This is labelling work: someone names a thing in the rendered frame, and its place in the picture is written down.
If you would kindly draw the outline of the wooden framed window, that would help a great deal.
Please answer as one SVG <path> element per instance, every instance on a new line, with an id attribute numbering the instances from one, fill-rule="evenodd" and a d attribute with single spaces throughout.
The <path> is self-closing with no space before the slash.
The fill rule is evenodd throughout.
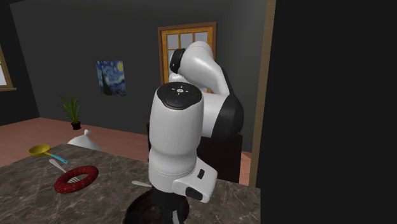
<path id="1" fill-rule="evenodd" d="M 206 42 L 216 58 L 217 22 L 172 25 L 158 28 L 158 51 L 160 61 L 160 83 L 168 83 L 169 62 L 174 51 L 187 48 L 196 41 Z"/>

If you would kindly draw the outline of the white fork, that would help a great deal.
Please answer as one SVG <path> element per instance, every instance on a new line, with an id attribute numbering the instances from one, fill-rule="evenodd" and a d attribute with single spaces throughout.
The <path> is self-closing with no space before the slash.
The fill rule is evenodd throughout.
<path id="1" fill-rule="evenodd" d="M 54 159 L 49 159 L 49 162 L 52 164 L 52 165 L 54 165 L 55 167 L 57 167 L 58 169 L 60 169 L 62 172 L 64 172 L 64 173 L 66 173 L 67 171 L 57 162 L 57 161 L 55 161 Z M 73 177 L 73 178 L 71 178 L 69 181 L 68 181 L 68 183 L 76 183 L 76 182 L 78 182 L 79 181 L 79 179 L 77 178 L 77 177 Z"/>

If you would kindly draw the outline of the green potted plant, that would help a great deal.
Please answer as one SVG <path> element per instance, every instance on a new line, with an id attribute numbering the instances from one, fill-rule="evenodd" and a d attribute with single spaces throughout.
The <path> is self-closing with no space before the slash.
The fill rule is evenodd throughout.
<path id="1" fill-rule="evenodd" d="M 80 106 L 78 105 L 79 98 L 74 99 L 71 94 L 69 94 L 70 100 L 68 101 L 64 96 L 60 95 L 60 98 L 63 100 L 63 104 L 59 105 L 64 112 L 67 113 L 66 118 L 71 120 L 71 125 L 73 130 L 81 129 L 81 122 L 80 122 L 80 114 L 78 110 Z"/>

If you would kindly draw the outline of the blue night sky painting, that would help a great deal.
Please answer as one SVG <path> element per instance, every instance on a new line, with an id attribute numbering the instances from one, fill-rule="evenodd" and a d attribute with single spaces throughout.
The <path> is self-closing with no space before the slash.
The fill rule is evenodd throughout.
<path id="1" fill-rule="evenodd" d="M 102 95 L 127 95 L 123 62 L 121 60 L 96 60 L 97 77 Z"/>

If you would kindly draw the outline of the white tied bag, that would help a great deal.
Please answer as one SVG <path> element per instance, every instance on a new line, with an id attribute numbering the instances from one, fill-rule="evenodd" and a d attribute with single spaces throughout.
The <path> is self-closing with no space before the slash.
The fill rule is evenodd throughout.
<path id="1" fill-rule="evenodd" d="M 72 138 L 68 144 L 88 148 L 91 150 L 102 151 L 101 147 L 89 138 L 92 131 L 85 129 L 83 135 Z"/>

